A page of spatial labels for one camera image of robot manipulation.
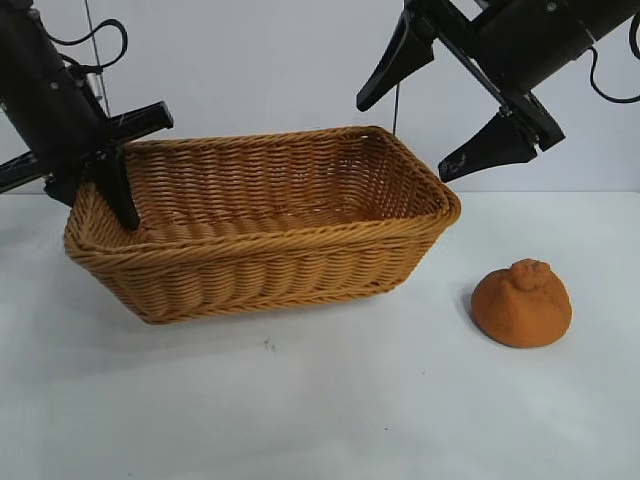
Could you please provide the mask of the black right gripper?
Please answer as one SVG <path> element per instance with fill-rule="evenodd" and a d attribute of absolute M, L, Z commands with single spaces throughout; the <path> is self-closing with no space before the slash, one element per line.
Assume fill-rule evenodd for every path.
<path fill-rule="evenodd" d="M 488 1 L 468 19 L 450 1 L 407 1 L 391 40 L 356 96 L 367 111 L 399 82 L 434 60 L 434 35 L 499 101 L 496 114 L 438 164 L 450 182 L 528 163 L 565 135 L 532 93 L 597 41 L 637 14 L 636 1 Z"/>

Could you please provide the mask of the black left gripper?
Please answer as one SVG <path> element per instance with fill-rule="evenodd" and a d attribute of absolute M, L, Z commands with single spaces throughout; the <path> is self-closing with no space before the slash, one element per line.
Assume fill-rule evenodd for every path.
<path fill-rule="evenodd" d="M 46 177 L 45 193 L 73 207 L 94 180 L 119 223 L 138 228 L 122 145 L 173 126 L 164 102 L 107 115 L 90 78 L 108 63 L 81 64 L 59 52 L 63 40 L 45 28 L 30 1 L 1 4 L 1 110 L 28 147 L 1 166 L 1 189 Z M 82 169 L 94 156 L 94 178 Z"/>

